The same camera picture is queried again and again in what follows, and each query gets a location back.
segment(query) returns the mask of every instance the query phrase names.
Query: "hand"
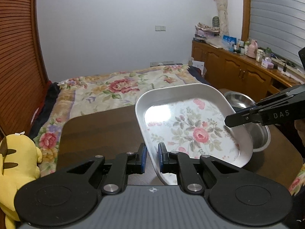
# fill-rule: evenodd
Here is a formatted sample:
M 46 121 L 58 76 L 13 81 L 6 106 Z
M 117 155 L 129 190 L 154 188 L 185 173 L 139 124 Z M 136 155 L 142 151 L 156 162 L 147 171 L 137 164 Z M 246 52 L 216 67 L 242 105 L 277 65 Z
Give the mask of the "hand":
M 305 119 L 296 120 L 294 122 L 294 126 L 296 130 L 298 130 L 298 134 L 302 139 L 303 145 L 305 146 Z

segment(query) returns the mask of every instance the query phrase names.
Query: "stuffed animal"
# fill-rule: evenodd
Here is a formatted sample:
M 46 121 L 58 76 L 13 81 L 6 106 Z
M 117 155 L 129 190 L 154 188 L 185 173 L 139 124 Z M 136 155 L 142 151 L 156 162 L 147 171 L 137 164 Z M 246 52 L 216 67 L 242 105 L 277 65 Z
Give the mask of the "stuffed animal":
M 15 229 L 20 221 L 14 207 L 14 197 L 23 185 L 36 180 L 42 153 L 25 135 L 15 133 L 0 143 L 0 208 L 5 213 L 6 229 Z

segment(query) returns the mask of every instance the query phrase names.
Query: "metal bowl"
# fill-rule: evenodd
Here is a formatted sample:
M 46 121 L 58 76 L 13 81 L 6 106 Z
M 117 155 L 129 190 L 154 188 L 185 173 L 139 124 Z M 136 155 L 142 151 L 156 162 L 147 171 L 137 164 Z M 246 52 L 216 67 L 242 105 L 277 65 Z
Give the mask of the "metal bowl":
M 238 112 L 241 109 L 252 106 L 255 101 L 242 93 L 228 91 L 224 94 L 227 101 Z M 271 141 L 271 134 L 267 126 L 262 124 L 248 123 L 245 124 L 253 142 L 253 152 L 265 150 Z
M 233 108 L 246 108 L 255 103 L 253 99 L 239 92 L 228 91 L 224 96 Z

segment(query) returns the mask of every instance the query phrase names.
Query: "floral tray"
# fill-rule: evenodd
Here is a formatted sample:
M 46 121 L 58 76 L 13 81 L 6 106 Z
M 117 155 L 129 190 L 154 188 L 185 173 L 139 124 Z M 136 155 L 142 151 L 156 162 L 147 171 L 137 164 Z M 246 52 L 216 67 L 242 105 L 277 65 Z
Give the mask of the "floral tray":
M 158 143 L 167 151 L 180 151 L 191 158 L 212 155 L 238 167 L 251 158 L 253 144 L 244 126 L 227 128 L 225 117 L 234 110 L 216 89 L 190 84 L 155 89 L 136 103 L 136 115 L 158 177 L 176 184 L 176 175 L 159 171 Z

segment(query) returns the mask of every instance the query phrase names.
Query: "wooden table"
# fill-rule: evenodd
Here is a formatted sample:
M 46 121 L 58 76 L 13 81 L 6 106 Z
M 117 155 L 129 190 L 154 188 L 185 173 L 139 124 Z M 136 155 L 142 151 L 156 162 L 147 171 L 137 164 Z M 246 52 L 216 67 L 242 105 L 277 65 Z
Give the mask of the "wooden table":
M 271 143 L 267 149 L 253 153 L 245 169 L 289 187 L 303 161 L 294 146 L 269 126 Z M 138 151 L 144 142 L 135 116 L 135 106 L 128 106 L 69 120 L 63 127 L 57 170 L 97 154 L 113 159 L 122 152 Z M 143 175 L 130 175 L 129 184 L 162 185 L 149 156 Z

